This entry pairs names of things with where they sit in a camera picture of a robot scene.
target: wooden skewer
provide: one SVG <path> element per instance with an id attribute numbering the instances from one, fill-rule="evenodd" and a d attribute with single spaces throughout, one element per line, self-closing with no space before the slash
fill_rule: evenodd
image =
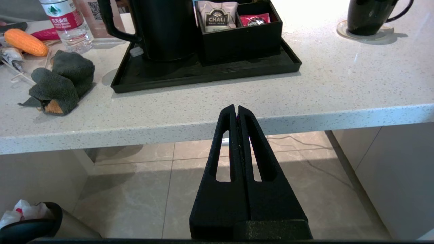
<path id="1" fill-rule="evenodd" d="M 51 56 L 51 49 L 48 49 L 47 59 L 45 59 L 45 66 L 44 66 L 45 68 L 47 68 L 50 56 Z"/>
<path id="2" fill-rule="evenodd" d="M 3 59 L 1 60 L 1 62 L 3 62 L 7 67 L 9 67 L 9 68 L 15 70 L 17 73 L 19 73 L 18 76 L 22 76 L 22 77 L 26 78 L 28 81 L 30 81 L 30 83 L 32 83 L 33 85 L 36 85 L 36 82 L 34 82 L 34 81 L 33 81 L 32 79 L 30 79 L 29 77 L 27 77 L 25 72 L 21 72 L 21 73 L 20 73 L 20 72 L 19 72 L 18 70 L 16 70 L 12 65 L 10 65 L 8 62 L 4 61 Z"/>

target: black mug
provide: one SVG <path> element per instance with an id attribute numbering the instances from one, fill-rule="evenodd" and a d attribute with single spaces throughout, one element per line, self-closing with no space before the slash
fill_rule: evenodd
<path id="1" fill-rule="evenodd" d="M 413 1 L 410 0 L 400 14 L 388 19 L 398 0 L 351 0 L 348 7 L 348 31 L 360 36 L 374 35 L 384 23 L 397 20 L 406 14 Z"/>

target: kettle handle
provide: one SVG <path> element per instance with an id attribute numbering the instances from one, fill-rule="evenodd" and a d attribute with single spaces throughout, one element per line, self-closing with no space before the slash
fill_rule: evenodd
<path id="1" fill-rule="evenodd" d="M 136 34 L 129 34 L 118 30 L 113 22 L 113 12 L 112 6 L 110 5 L 110 0 L 98 0 L 99 11 L 101 12 L 102 21 L 104 21 L 107 32 L 125 41 L 132 43 L 138 43 L 141 41 L 141 37 Z"/>

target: cabinet door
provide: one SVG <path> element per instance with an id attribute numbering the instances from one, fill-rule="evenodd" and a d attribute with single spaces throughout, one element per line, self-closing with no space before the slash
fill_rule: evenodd
<path id="1" fill-rule="evenodd" d="M 365 155 L 381 127 L 335 130 L 336 137 L 342 151 L 354 170 Z"/>
<path id="2" fill-rule="evenodd" d="M 356 175 L 394 238 L 434 228 L 434 123 L 382 127 Z"/>

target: qr code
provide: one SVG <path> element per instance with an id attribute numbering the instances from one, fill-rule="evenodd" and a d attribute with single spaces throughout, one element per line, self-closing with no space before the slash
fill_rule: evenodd
<path id="1" fill-rule="evenodd" d="M 90 10 L 92 11 L 95 20 L 102 20 L 101 12 L 99 11 L 98 2 L 87 2 L 89 4 Z"/>

